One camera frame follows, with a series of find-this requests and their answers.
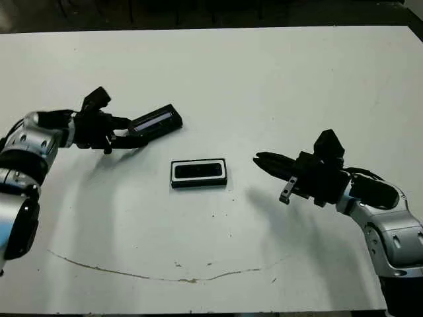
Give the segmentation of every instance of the cable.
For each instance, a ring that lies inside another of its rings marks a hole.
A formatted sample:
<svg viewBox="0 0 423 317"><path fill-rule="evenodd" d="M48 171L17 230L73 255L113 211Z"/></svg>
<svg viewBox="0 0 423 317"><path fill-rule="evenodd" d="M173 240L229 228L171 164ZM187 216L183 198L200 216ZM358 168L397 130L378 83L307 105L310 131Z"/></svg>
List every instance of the cable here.
<svg viewBox="0 0 423 317"><path fill-rule="evenodd" d="M17 123L13 125L10 131L6 134L6 139L11 136L13 132L15 132L22 124L24 123L23 119L20 119Z"/></svg>
<svg viewBox="0 0 423 317"><path fill-rule="evenodd" d="M369 176L369 177L373 178L374 180L384 180L382 177L380 177L380 176L376 175L375 173L372 173L369 170L366 170L364 168L348 167L348 168L344 168L344 170L346 172L349 172L349 173L360 173L360 174Z"/></svg>

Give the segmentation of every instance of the table surface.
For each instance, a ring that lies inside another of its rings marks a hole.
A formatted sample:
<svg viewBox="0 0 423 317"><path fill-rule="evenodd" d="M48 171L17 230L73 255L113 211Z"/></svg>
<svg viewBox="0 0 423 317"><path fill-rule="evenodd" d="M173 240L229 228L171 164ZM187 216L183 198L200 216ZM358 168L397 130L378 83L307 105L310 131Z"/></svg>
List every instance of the table surface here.
<svg viewBox="0 0 423 317"><path fill-rule="evenodd" d="M385 307L356 224L280 203L284 182L252 157L296 158L333 128L346 165L400 186L423 219L423 45L407 27L10 34L0 47L2 134L30 111L80 109L99 85L117 116L173 103L184 120L136 153L59 152L1 312ZM216 157L226 188L170 187L172 160Z"/></svg>

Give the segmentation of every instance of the white table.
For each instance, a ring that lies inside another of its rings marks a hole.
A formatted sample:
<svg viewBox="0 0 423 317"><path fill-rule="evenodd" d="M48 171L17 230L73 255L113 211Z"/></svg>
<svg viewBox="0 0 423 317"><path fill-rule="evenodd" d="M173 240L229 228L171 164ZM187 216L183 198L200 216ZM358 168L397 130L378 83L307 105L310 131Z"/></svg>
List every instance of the white table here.
<svg viewBox="0 0 423 317"><path fill-rule="evenodd" d="M423 45L402 26L1 35L2 134L33 110L80 109L99 85L117 116L171 102L184 127L135 155L61 150L0 311L385 308L356 224L283 205L284 182L252 157L296 158L333 128L346 165L400 186L423 219L422 82ZM225 189L171 189L172 160L213 157Z"/></svg>

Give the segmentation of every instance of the black rectangular object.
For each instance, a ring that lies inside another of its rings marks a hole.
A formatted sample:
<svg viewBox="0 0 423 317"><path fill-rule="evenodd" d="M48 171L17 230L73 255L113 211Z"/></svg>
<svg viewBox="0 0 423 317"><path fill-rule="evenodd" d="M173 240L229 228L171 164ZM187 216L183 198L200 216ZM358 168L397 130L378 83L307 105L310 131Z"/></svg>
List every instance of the black rectangular object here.
<svg viewBox="0 0 423 317"><path fill-rule="evenodd" d="M151 141L182 127L182 118L171 104L132 120L128 131Z"/></svg>
<svg viewBox="0 0 423 317"><path fill-rule="evenodd" d="M226 185L224 158L177 160L171 162L172 188Z"/></svg>

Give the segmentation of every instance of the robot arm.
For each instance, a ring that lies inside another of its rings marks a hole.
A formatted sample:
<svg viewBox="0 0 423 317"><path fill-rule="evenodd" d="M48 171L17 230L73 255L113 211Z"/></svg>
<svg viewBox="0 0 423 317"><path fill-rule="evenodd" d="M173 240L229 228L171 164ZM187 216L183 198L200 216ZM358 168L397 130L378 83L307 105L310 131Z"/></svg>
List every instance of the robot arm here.
<svg viewBox="0 0 423 317"><path fill-rule="evenodd" d="M313 154L301 152L296 160L256 156L261 169L287 181L281 202L288 204L291 194L311 196L318 206L336 205L360 226L390 314L412 316L421 309L423 226L398 187L368 170L344 168L344 149L332 130L322 132Z"/></svg>
<svg viewBox="0 0 423 317"><path fill-rule="evenodd" d="M82 110L32 112L0 140L0 272L7 260L25 255L38 226L40 188L58 149L134 149L148 143L140 136L119 137L131 120L100 111L110 97L99 87L85 97Z"/></svg>

